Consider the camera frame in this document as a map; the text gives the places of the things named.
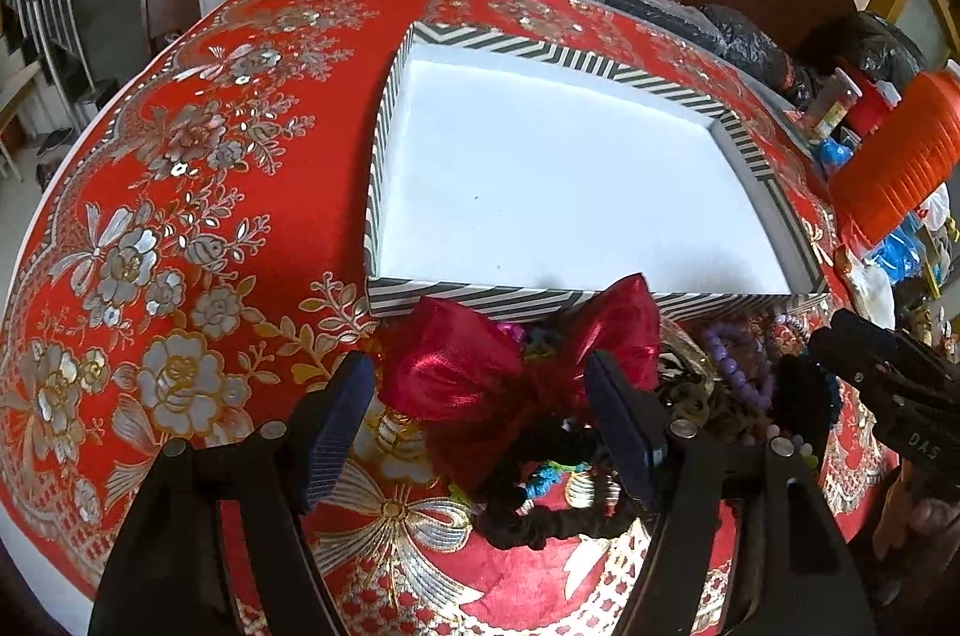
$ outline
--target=shoe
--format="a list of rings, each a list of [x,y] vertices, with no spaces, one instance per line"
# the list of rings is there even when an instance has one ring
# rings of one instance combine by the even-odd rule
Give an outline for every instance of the shoe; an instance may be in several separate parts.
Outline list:
[[[48,136],[43,139],[40,148],[37,149],[37,156],[42,157],[48,151],[54,150],[58,146],[62,146],[65,143],[69,143],[71,140],[76,137],[76,132],[72,127],[67,127],[65,130],[54,130]]]

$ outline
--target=orange container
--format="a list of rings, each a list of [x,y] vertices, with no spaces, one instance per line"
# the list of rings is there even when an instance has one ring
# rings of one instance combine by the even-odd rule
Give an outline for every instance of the orange container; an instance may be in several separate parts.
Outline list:
[[[840,233],[859,254],[886,238],[960,161],[960,65],[920,73],[880,129],[829,180]]]

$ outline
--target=metal screw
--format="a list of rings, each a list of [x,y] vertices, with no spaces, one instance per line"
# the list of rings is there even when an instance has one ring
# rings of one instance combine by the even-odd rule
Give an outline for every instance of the metal screw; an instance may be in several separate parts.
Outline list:
[[[283,422],[280,422],[278,419],[272,419],[270,422],[263,425],[260,429],[260,435],[266,438],[268,441],[272,441],[275,438],[280,438],[283,433],[286,433],[287,425]]]
[[[678,438],[693,438],[697,434],[697,425],[688,419],[675,419],[670,423],[670,432]]]
[[[186,441],[182,438],[171,438],[163,446],[166,457],[178,457],[186,451]]]
[[[770,449],[772,449],[775,454],[779,454],[780,457],[790,457],[794,452],[793,441],[779,435],[770,440]]]

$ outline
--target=blue plastic bag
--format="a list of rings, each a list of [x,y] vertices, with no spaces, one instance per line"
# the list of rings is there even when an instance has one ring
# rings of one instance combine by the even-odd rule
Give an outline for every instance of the blue plastic bag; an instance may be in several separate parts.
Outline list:
[[[923,227],[920,219],[911,211],[904,223],[881,240],[864,262],[881,267],[893,284],[919,276],[926,255],[923,243],[914,235],[920,227]]]
[[[849,158],[853,150],[828,137],[817,147],[817,160],[824,166],[824,172],[829,178],[839,170]]]

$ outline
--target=blue gripper pad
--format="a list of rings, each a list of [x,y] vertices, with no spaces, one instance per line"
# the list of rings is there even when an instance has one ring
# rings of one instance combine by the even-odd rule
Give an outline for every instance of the blue gripper pad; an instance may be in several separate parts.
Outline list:
[[[664,410],[655,396],[630,385],[607,352],[587,358],[584,387],[623,489],[647,510],[659,510],[655,468],[666,457]]]
[[[375,388],[370,358],[360,352],[350,352],[328,385],[314,393],[319,396],[320,406],[311,412],[313,416],[309,419],[315,423],[319,419],[319,423],[306,435],[305,477],[296,491],[304,513],[333,491]]]

